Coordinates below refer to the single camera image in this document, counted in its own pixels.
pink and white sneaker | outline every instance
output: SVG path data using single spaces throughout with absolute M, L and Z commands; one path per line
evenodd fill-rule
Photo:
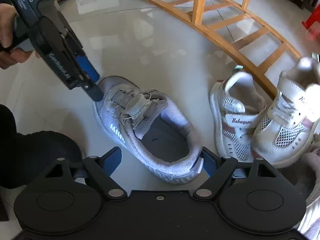
M 251 138 L 266 110 L 265 99 L 257 93 L 252 76 L 241 71 L 216 82 L 210 92 L 210 105 L 218 154 L 252 162 Z
M 309 57 L 282 71 L 278 94 L 251 142 L 254 157 L 288 167 L 306 152 L 320 118 L 320 64 Z

hand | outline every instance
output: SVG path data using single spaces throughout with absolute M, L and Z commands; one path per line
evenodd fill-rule
M 4 48 L 12 44 L 12 26 L 17 12 L 12 5 L 0 4 L 0 41 Z M 11 53 L 0 52 L 0 68 L 6 69 L 14 64 L 25 62 L 31 55 L 21 49 L 15 49 Z

wooden rack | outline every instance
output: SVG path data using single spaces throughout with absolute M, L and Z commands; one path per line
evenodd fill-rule
M 274 28 L 269 24 L 264 22 L 261 18 L 247 10 L 250 0 L 243 0 L 242 4 L 236 3 L 233 0 L 222 0 L 220 4 L 209 5 L 205 7 L 205 0 L 176 0 L 173 2 L 164 2 L 162 0 L 146 0 L 157 7 L 165 10 L 167 13 L 175 16 L 176 18 L 183 21 L 185 24 L 194 28 L 196 31 L 208 38 L 212 43 L 219 46 L 226 54 L 228 54 L 234 61 L 243 65 L 244 69 L 249 72 L 257 83 L 268 93 L 268 95 L 274 99 L 277 94 L 277 89 L 274 85 L 266 78 L 265 72 L 270 68 L 274 62 L 276 62 L 279 57 L 286 51 L 290 51 L 294 57 L 299 59 L 301 55 L 299 52 Z M 189 1 L 194 1 L 193 10 L 190 12 L 183 12 L 174 5 L 183 4 Z M 223 20 L 221 22 L 204 25 L 202 23 L 203 13 L 211 10 L 217 10 L 225 7 L 235 7 L 240 11 L 240 15 Z M 262 27 L 254 33 L 230 44 L 220 35 L 218 35 L 215 30 L 223 28 L 233 23 L 237 23 L 243 19 L 251 18 L 258 22 Z M 269 56 L 264 62 L 259 66 L 255 66 L 245 55 L 243 55 L 239 50 L 249 43 L 255 41 L 262 35 L 271 33 L 275 38 L 277 38 L 281 45 Z

black pants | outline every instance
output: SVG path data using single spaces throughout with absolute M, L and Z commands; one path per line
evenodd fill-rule
M 80 162 L 81 151 L 72 139 L 61 133 L 17 133 L 13 114 L 0 105 L 0 186 L 27 185 L 60 157 Z

gray sneaker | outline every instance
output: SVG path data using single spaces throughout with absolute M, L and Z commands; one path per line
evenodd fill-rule
M 96 119 L 120 146 L 162 180 L 183 185 L 201 172 L 202 147 L 189 120 L 164 93 L 141 91 L 129 80 L 109 76 L 99 82 L 103 100 Z

